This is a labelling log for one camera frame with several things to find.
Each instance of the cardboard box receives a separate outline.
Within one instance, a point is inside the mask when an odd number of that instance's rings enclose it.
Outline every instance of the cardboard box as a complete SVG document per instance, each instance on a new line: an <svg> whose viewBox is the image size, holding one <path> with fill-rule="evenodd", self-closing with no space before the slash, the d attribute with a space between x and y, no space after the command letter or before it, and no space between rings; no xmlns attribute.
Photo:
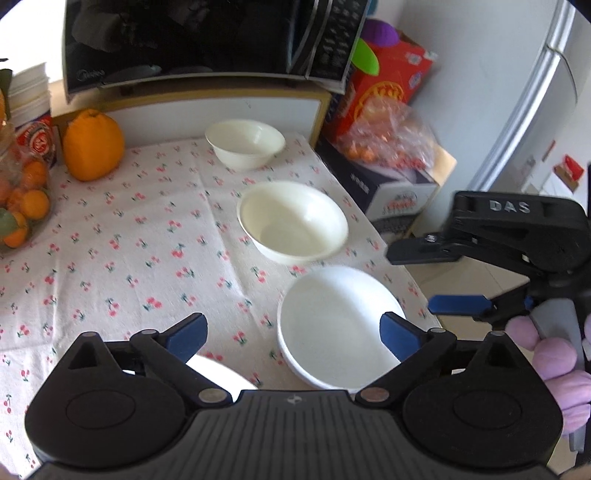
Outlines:
<svg viewBox="0 0 591 480"><path fill-rule="evenodd" d="M434 167L425 172L415 171L415 181L410 182L347 160L322 136L316 144L316 153L388 242L410 233L419 214L456 166L456 160L438 147Z"/></svg>
<svg viewBox="0 0 591 480"><path fill-rule="evenodd" d="M373 77L352 68L350 81L342 96L333 97L324 123L323 135L331 142L346 133L373 95L390 96L408 103L417 91L437 56L408 37L393 47L369 43L379 61L379 75Z"/></svg>

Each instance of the floor tile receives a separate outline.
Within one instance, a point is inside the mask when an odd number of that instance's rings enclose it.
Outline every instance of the floor tile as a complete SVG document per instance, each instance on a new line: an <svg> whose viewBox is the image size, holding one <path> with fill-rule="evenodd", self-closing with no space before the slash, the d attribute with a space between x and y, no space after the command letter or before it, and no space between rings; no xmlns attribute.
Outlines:
<svg viewBox="0 0 591 480"><path fill-rule="evenodd" d="M550 467L554 473L561 474L565 470L573 467L575 458L576 454L571 452L569 448L569 439L563 437L554 449L554 453L548 462L548 467Z"/></svg>
<svg viewBox="0 0 591 480"><path fill-rule="evenodd" d="M502 291L512 290L529 280L523 275L519 275L510 270L505 270L504 268L496 267L495 265L485 264L485 267L499 284Z"/></svg>
<svg viewBox="0 0 591 480"><path fill-rule="evenodd" d="M415 281L427 298L433 295L498 295L502 288L484 263L471 258L446 264L434 277ZM459 339L482 340L491 330L487 323L475 322L469 317L440 316L442 325Z"/></svg>
<svg viewBox="0 0 591 480"><path fill-rule="evenodd" d="M422 283L426 283L436 277L444 275L454 268L455 265L455 262L431 263L423 265L406 265L406 268L414 278L414 281L420 286Z"/></svg>

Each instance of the tangerine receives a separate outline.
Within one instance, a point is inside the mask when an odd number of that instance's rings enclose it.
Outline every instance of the tangerine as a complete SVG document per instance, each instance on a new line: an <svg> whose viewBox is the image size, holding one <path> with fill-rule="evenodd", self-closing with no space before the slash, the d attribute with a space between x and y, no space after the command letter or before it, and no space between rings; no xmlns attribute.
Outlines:
<svg viewBox="0 0 591 480"><path fill-rule="evenodd" d="M22 196L21 213L31 220L41 220L49 213L49 198L41 190L29 190Z"/></svg>
<svg viewBox="0 0 591 480"><path fill-rule="evenodd" d="M99 179L116 169L125 154L125 138L117 122L98 110L84 110L68 126L64 162L80 181Z"/></svg>
<svg viewBox="0 0 591 480"><path fill-rule="evenodd" d="M47 184L47 167L39 160L33 160L22 169L21 187L25 190L38 189Z"/></svg>
<svg viewBox="0 0 591 480"><path fill-rule="evenodd" d="M9 212L18 212L21 209L22 195L24 194L22 189L14 189L6 200L6 207Z"/></svg>
<svg viewBox="0 0 591 480"><path fill-rule="evenodd" d="M10 235L5 236L3 240L4 244L7 247L18 248L27 239L27 234L29 233L29 226L27 224L27 219L24 217L22 213L14 212L12 215L17 221L19 228Z"/></svg>

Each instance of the blue gripper pad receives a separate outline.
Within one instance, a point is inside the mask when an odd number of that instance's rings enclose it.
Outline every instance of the blue gripper pad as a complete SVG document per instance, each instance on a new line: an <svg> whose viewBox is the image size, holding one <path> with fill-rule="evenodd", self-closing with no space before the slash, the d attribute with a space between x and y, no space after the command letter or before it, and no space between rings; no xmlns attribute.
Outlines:
<svg viewBox="0 0 591 480"><path fill-rule="evenodd" d="M492 308L492 302L483 295L435 295L428 304L434 315L478 317Z"/></svg>
<svg viewBox="0 0 591 480"><path fill-rule="evenodd" d="M387 312L379 321L379 337L386 348L404 362L422 347L426 333L401 316Z"/></svg>
<svg viewBox="0 0 591 480"><path fill-rule="evenodd" d="M197 353L207 341L207 319L201 313L194 313L182 322L161 333L163 347L183 363Z"/></svg>

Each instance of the microwave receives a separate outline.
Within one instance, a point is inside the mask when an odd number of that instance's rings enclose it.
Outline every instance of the microwave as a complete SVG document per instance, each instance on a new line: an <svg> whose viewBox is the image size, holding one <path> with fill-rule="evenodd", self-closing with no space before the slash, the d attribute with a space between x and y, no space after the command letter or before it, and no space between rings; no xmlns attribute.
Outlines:
<svg viewBox="0 0 591 480"><path fill-rule="evenodd" d="M67 0L69 95L163 77L269 76L342 92L369 0Z"/></svg>

